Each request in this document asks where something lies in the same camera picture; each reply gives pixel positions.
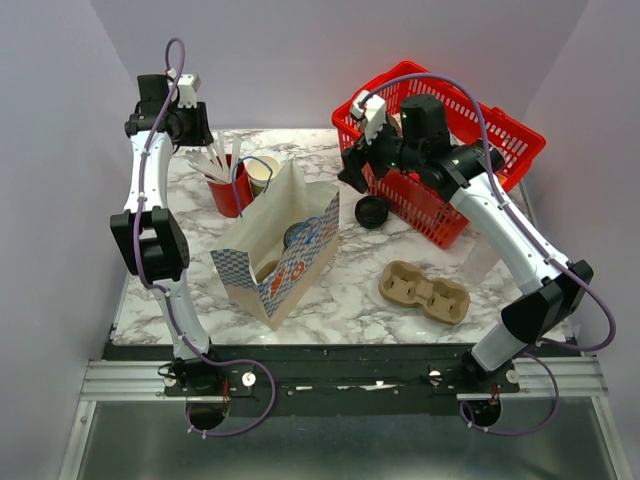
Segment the paper takeout bag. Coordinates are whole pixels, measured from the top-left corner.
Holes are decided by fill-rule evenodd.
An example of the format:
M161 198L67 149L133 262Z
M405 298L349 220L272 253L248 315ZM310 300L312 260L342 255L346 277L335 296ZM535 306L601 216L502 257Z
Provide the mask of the paper takeout bag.
M284 162L211 251L229 299L278 329L336 254L339 210L337 185L308 182L296 162ZM257 283L273 260L276 269Z

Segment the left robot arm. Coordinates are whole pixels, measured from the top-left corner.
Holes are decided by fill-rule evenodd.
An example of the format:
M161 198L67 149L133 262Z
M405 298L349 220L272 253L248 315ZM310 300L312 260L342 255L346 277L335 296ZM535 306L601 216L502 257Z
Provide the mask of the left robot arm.
M140 99L124 124L133 157L123 212L110 217L110 230L131 275L160 305L169 328L173 357L190 361L211 351L188 288L190 263L185 234L168 207L168 167L178 149L213 143L206 104L196 99L196 75L137 77Z

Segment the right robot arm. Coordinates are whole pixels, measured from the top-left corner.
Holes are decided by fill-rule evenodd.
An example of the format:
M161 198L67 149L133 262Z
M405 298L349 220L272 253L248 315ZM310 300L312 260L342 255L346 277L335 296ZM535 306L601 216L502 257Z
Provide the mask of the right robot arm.
M445 106L436 97L405 98L399 129L390 124L385 100L366 90L353 100L350 113L362 133L343 152L339 179L365 192L364 167L378 179L391 170L417 174L476 226L516 281L520 297L502 310L500 322L471 348L459 370L467 389L483 391L496 380L497 369L575 312L593 270L586 261L572 262L547 245L509 203L486 164L503 161L498 150L483 150L479 142L452 144ZM545 252L538 245L546 245Z

